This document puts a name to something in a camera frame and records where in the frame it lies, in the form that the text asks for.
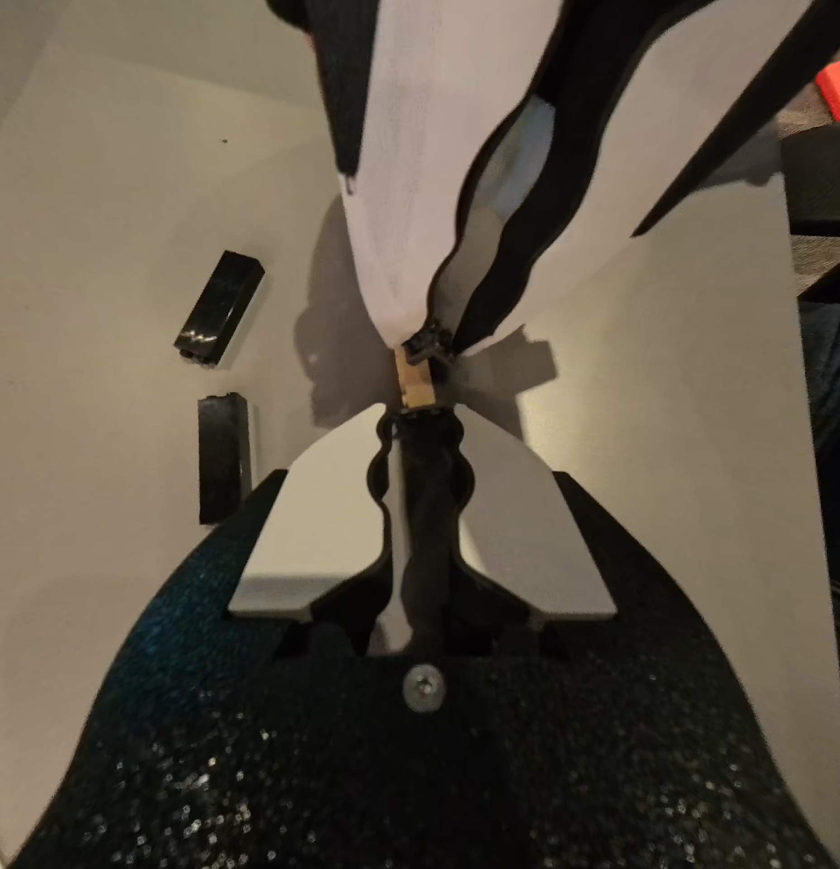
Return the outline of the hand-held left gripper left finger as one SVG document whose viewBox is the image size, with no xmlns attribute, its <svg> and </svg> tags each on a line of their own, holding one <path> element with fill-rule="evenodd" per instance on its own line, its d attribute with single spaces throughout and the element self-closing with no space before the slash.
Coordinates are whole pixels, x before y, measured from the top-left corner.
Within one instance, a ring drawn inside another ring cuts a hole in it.
<svg viewBox="0 0 840 869">
<path fill-rule="evenodd" d="M 374 623 L 393 592 L 391 418 L 360 411 L 292 463 L 229 604 L 237 617 Z"/>
</svg>

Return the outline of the grey and yellow brick assembly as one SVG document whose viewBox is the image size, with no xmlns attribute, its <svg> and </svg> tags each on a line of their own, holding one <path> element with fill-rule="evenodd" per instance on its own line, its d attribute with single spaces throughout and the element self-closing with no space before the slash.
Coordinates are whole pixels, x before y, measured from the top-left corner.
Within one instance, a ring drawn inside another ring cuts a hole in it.
<svg viewBox="0 0 840 869">
<path fill-rule="evenodd" d="M 394 360 L 401 397 L 397 413 L 400 426 L 415 427 L 453 416 L 449 364 L 436 358 L 412 363 L 405 344 L 394 350 Z"/>
</svg>

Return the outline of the long black brick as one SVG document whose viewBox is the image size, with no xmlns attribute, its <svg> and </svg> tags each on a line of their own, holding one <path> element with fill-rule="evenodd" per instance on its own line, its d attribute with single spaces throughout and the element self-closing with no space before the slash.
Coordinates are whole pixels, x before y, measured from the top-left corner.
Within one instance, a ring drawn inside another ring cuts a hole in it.
<svg viewBox="0 0 840 869">
<path fill-rule="evenodd" d="M 264 275 L 258 259 L 224 251 L 175 339 L 179 355 L 199 365 L 217 366 Z"/>
<path fill-rule="evenodd" d="M 236 392 L 197 402 L 198 521 L 216 526 L 233 516 L 252 491 L 247 401 Z"/>
</svg>

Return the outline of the grey desk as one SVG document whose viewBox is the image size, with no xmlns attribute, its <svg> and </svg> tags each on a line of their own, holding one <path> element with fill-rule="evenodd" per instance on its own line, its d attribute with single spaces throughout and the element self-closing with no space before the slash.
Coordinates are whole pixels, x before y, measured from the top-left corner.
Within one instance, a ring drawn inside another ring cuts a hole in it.
<svg viewBox="0 0 840 869">
<path fill-rule="evenodd" d="M 258 474 L 334 426 L 294 328 L 356 301 L 305 39 L 261 2 L 0 2 L 0 851 L 135 618 L 204 537 L 197 397 Z M 502 416 L 677 581 L 840 856 L 840 678 L 773 129 L 526 329 Z M 265 275 L 215 367 L 175 339 L 224 251 Z"/>
</svg>

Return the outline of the orange cone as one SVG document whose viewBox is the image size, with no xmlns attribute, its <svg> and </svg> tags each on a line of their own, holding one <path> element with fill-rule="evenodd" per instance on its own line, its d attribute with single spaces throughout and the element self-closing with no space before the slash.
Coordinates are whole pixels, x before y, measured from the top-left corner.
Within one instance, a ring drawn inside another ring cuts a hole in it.
<svg viewBox="0 0 840 869">
<path fill-rule="evenodd" d="M 840 60 L 818 72 L 814 81 L 833 120 L 840 123 Z"/>
</svg>

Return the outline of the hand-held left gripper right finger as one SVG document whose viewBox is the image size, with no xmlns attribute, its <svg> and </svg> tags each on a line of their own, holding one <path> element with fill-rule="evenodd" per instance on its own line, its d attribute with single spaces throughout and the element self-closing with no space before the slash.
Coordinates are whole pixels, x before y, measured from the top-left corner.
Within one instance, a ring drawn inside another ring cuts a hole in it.
<svg viewBox="0 0 840 869">
<path fill-rule="evenodd" d="M 458 518 L 462 562 L 527 609 L 532 627 L 604 621 L 618 608 L 552 469 L 522 440 L 455 406 L 473 478 Z"/>
</svg>

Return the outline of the small dark grey brick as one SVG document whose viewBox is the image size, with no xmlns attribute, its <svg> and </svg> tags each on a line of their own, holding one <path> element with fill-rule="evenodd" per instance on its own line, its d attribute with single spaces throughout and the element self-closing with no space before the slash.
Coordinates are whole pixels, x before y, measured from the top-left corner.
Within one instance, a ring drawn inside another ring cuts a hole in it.
<svg viewBox="0 0 840 869">
<path fill-rule="evenodd" d="M 403 343 L 406 363 L 419 366 L 431 360 L 450 365 L 456 358 L 453 350 L 453 334 L 439 321 L 432 320 Z"/>
</svg>

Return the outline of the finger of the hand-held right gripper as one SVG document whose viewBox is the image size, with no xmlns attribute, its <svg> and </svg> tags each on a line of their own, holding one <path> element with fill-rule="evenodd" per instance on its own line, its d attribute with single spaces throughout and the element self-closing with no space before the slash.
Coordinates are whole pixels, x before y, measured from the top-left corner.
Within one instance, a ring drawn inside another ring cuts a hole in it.
<svg viewBox="0 0 840 869">
<path fill-rule="evenodd" d="M 361 298 L 382 341 L 419 333 L 457 213 L 504 223 L 538 180 L 554 109 L 531 95 L 563 2 L 381 2 L 358 170 L 342 177 Z"/>
<path fill-rule="evenodd" d="M 618 255 L 814 2 L 594 2 L 557 49 L 552 140 L 456 331 L 500 340 Z"/>
</svg>

